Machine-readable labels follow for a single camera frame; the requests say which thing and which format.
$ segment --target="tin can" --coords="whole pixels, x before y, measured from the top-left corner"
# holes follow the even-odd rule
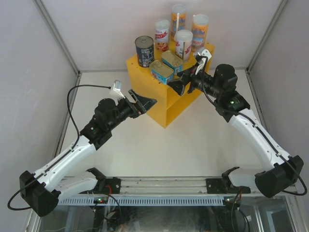
[[[170,66],[174,70],[174,75],[183,70],[183,60],[176,56],[171,51],[162,53],[162,62]]]
[[[169,49],[169,21],[159,20],[155,26],[155,48],[160,52],[167,51]]]
[[[182,4],[175,4],[172,6],[171,10],[171,27],[170,27],[170,38],[175,41],[176,32],[184,29],[185,18],[186,18],[187,8]]]
[[[137,59],[141,67],[149,67],[154,61],[154,40],[146,35],[140,36],[135,40]]]
[[[162,84],[167,85],[168,82],[173,80],[174,70],[161,61],[155,60],[150,64],[149,68],[151,76]]]
[[[186,63],[189,61],[193,33],[189,30],[179,30],[176,33],[176,55]]]
[[[200,47],[203,47],[206,41],[206,35],[208,30],[208,17],[204,14],[197,14],[193,17],[192,22],[192,51],[197,51]]]

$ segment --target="plastic container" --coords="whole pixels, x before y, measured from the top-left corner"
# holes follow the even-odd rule
[[[170,37],[173,41],[175,41],[176,32],[184,29],[186,12],[187,8],[185,5],[175,4],[172,6],[171,21],[170,21],[171,22]]]
[[[176,55],[183,59],[183,62],[189,60],[193,33],[189,30],[180,30],[175,35]]]
[[[192,51],[197,51],[200,47],[203,47],[206,41],[206,35],[208,30],[209,18],[204,14],[197,14],[193,17],[192,22]]]
[[[167,51],[169,49],[169,27],[170,23],[166,19],[155,22],[155,48],[158,51]]]

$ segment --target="white lid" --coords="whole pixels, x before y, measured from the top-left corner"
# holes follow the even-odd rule
[[[179,30],[175,35],[176,40],[190,41],[193,39],[193,33],[190,30]]]
[[[160,19],[160,20],[155,22],[154,26],[155,26],[156,29],[167,29],[167,28],[169,28],[170,23],[166,19]]]
[[[193,17],[193,22],[197,25],[207,25],[209,18],[204,14],[197,14]]]
[[[180,13],[180,14],[183,14],[187,11],[187,8],[185,5],[182,5],[182,4],[175,4],[172,6],[172,12],[177,14],[177,13]]]

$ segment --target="wooden shelf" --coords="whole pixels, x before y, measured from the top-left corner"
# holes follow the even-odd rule
[[[210,51],[213,56],[215,46],[208,43],[205,47]],[[170,41],[170,51],[175,53],[175,42]],[[154,49],[154,58],[161,60],[162,52]],[[205,71],[209,70],[210,59],[207,63]],[[183,65],[183,70],[195,65],[196,60],[193,53],[190,54],[190,59]],[[150,74],[149,68],[139,66],[137,55],[132,56],[126,61],[126,66],[129,72],[132,88],[142,96],[154,98],[157,104],[151,108],[147,114],[159,123],[162,127],[166,128],[186,107],[188,107],[200,94],[198,90],[187,94],[189,89],[188,84],[185,88],[185,93],[179,96],[170,86],[159,83]]]

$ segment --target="white tabletop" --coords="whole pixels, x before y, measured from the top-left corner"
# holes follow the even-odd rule
[[[245,71],[237,70],[236,74],[237,91],[258,117]],[[87,72],[80,84],[110,86],[115,79],[122,81],[122,92],[128,96],[128,72]],[[92,118],[98,102],[108,97],[108,89],[78,89],[72,113],[79,130]],[[63,148],[75,140],[76,130],[70,122]],[[262,168],[246,140],[201,94],[166,129],[148,115],[128,118],[70,175],[96,167],[106,176],[219,176],[234,166]]]

